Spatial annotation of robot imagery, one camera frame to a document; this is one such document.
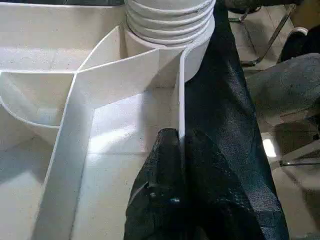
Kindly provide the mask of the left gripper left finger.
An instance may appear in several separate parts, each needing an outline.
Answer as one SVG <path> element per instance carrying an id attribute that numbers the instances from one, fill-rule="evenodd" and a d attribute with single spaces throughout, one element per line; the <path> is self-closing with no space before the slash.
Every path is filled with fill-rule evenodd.
<path id="1" fill-rule="evenodd" d="M 161 129 L 130 192 L 125 211 L 125 240 L 186 238 L 187 194 L 178 132 Z"/>

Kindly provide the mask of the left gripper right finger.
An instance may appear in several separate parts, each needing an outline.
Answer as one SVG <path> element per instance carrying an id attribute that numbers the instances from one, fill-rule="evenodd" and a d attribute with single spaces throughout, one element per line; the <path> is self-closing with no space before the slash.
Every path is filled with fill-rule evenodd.
<path id="1" fill-rule="evenodd" d="M 200 130 L 185 136 L 186 177 L 193 217 L 209 240 L 260 240 L 250 201 L 219 147 Z"/>

